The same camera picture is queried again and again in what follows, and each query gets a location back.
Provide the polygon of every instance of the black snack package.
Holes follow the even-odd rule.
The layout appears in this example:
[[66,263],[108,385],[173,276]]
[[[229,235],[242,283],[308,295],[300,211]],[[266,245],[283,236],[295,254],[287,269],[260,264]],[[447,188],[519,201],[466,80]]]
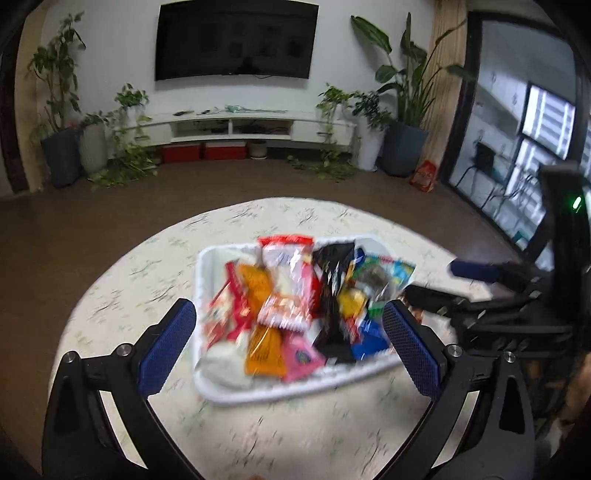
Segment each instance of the black snack package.
[[314,347],[322,353],[328,363],[355,363],[349,340],[341,329],[341,318],[337,296],[345,282],[349,264],[355,256],[355,244],[330,244],[316,250],[314,264],[322,272],[320,284],[320,305],[324,311],[324,322]]

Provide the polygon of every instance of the red box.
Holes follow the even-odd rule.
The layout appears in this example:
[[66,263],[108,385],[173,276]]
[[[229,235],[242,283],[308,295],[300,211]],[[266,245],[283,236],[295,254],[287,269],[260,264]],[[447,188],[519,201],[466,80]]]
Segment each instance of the red box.
[[205,160],[244,160],[246,142],[207,142]]
[[201,143],[163,147],[162,163],[179,163],[201,160]]

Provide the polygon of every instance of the brown floor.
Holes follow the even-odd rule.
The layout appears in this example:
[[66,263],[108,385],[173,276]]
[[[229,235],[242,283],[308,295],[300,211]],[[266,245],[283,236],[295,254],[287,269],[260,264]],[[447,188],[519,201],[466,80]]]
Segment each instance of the brown floor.
[[495,230],[452,192],[424,194],[383,173],[341,183],[283,161],[163,166],[128,187],[63,190],[0,202],[0,424],[40,466],[47,382],[66,320],[85,290],[119,257],[198,213],[273,196],[345,203],[393,220],[469,260],[515,259]]

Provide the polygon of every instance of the white tablecloth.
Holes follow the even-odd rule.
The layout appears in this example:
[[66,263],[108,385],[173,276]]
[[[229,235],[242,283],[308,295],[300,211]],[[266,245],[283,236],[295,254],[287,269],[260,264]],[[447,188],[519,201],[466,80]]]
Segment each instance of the white tablecloth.
[[[388,220],[337,203],[256,200],[173,225],[108,269],[74,309],[61,337],[54,372],[65,352],[76,350],[83,358],[109,354],[120,343],[134,343],[177,298],[191,299],[195,258],[204,247],[252,242],[274,233],[371,233],[416,264],[415,281],[473,299],[489,297],[480,284],[448,275],[447,264],[454,258],[449,252]],[[450,342],[446,324],[439,326],[442,340]],[[253,474],[268,480],[371,479],[428,405],[403,367],[325,393],[233,408],[216,407],[199,398],[191,370],[189,342],[162,392],[150,397],[150,403],[170,436],[208,479],[240,480]],[[103,398],[123,450],[142,464],[112,399],[108,394]],[[453,453],[472,400],[466,403],[440,459]]]

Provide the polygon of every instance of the dark gray planter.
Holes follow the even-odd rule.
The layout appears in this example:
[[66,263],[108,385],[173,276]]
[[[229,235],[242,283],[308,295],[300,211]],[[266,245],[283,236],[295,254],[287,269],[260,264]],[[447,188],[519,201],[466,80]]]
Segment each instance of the dark gray planter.
[[408,177],[417,168],[428,132],[395,122],[384,138],[380,168],[394,177]]
[[72,185],[82,174],[78,131],[66,128],[41,140],[45,160],[51,170],[51,183],[61,188]]

